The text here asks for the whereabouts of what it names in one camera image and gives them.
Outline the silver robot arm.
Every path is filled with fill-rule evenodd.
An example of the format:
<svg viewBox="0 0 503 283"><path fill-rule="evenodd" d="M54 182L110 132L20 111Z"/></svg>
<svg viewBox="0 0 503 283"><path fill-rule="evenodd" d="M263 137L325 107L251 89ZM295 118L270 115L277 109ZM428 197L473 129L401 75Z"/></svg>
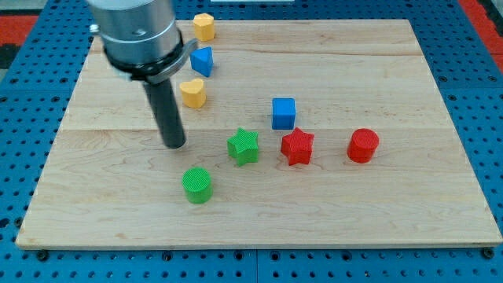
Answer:
<svg viewBox="0 0 503 283"><path fill-rule="evenodd" d="M185 131L171 77L198 47L186 42L170 0L87 0L110 65L131 81L139 81L169 149L185 144Z"/></svg>

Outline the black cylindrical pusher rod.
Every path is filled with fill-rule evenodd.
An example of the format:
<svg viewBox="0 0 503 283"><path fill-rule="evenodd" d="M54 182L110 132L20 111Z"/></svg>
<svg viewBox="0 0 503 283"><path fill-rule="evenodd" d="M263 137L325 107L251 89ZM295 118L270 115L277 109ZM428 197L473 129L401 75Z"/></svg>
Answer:
<svg viewBox="0 0 503 283"><path fill-rule="evenodd" d="M169 149L182 147L185 144L185 131L171 81L143 83L143 87L164 145Z"/></svg>

